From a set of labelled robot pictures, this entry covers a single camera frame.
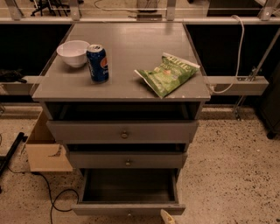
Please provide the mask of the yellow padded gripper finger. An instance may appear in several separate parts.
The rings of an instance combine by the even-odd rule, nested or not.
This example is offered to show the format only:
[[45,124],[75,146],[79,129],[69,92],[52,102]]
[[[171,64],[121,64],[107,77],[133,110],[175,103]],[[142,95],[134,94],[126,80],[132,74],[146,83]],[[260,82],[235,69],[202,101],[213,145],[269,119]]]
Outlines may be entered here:
[[164,224],[176,224],[174,218],[169,213],[167,213],[164,209],[160,211],[160,215],[164,221]]

